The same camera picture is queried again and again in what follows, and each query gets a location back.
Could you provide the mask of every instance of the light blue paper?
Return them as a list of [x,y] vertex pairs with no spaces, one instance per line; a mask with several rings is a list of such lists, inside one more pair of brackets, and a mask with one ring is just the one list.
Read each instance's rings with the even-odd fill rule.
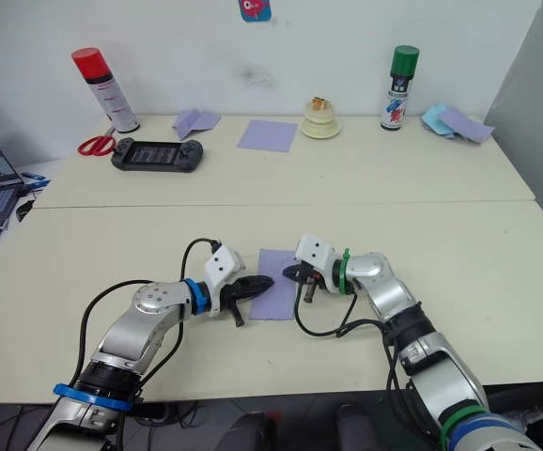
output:
[[447,108],[448,106],[442,104],[430,107],[430,109],[422,115],[422,122],[436,134],[441,136],[446,135],[445,137],[453,137],[453,134],[456,131],[439,119],[439,115],[447,111]]

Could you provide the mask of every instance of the purple square paper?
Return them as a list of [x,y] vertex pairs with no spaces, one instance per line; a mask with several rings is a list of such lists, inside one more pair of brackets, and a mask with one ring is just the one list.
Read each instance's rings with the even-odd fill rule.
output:
[[238,147],[288,152],[296,131],[297,124],[252,120],[244,131]]
[[259,271],[273,279],[273,285],[251,301],[249,319],[292,319],[294,316],[295,282],[284,277],[286,266],[294,265],[294,251],[261,249]]
[[480,122],[476,122],[475,120],[466,117],[466,115],[452,106],[440,113],[439,119],[464,138],[471,139],[478,144],[487,141],[490,134],[495,130],[494,127],[481,124]]

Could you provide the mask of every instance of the green ring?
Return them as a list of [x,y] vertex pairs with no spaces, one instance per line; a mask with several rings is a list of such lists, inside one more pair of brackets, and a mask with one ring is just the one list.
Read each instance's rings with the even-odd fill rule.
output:
[[347,272],[347,262],[349,261],[350,252],[349,248],[345,249],[345,252],[343,253],[343,261],[340,262],[340,273],[339,273],[339,284],[338,289],[340,291],[340,294],[347,294],[347,279],[346,279],[346,272]]
[[486,411],[487,409],[485,409],[483,406],[468,406],[459,409],[457,412],[447,418],[447,421],[444,422],[441,429],[441,450],[445,451],[447,446],[447,433],[459,420],[471,415],[472,413],[484,413]]

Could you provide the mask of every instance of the blue ring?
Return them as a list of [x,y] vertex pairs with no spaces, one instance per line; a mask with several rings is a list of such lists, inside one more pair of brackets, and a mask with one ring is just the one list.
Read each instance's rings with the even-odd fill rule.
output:
[[460,423],[456,426],[451,434],[449,439],[449,451],[454,451],[458,446],[461,439],[463,439],[470,432],[474,432],[480,428],[508,428],[520,432],[517,428],[514,428],[512,425],[507,423],[501,416],[485,413],[473,416],[472,418],[466,419],[465,423]]
[[184,279],[184,282],[188,284],[190,291],[196,298],[196,314],[200,315],[201,313],[205,313],[205,306],[207,305],[208,300],[203,295],[203,292],[200,290],[198,284],[193,279],[188,278]]
[[60,397],[70,397],[71,399],[89,402],[90,404],[113,409],[114,411],[129,412],[132,409],[131,402],[111,399],[109,397],[97,397],[86,392],[75,390],[64,383],[58,383],[55,385],[53,392],[55,395],[59,395]]

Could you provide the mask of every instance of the spray can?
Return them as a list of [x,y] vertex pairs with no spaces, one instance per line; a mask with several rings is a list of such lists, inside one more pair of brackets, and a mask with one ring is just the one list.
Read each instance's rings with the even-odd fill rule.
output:
[[140,127],[136,114],[121,92],[101,51],[95,47],[88,47],[73,52],[71,58],[90,86],[92,94],[101,104],[104,113],[111,119],[115,130],[127,133]]
[[407,97],[410,95],[411,79],[415,73],[420,50],[411,45],[398,45],[391,66],[391,88],[388,101],[382,110],[380,126],[384,130],[399,130],[405,115]]

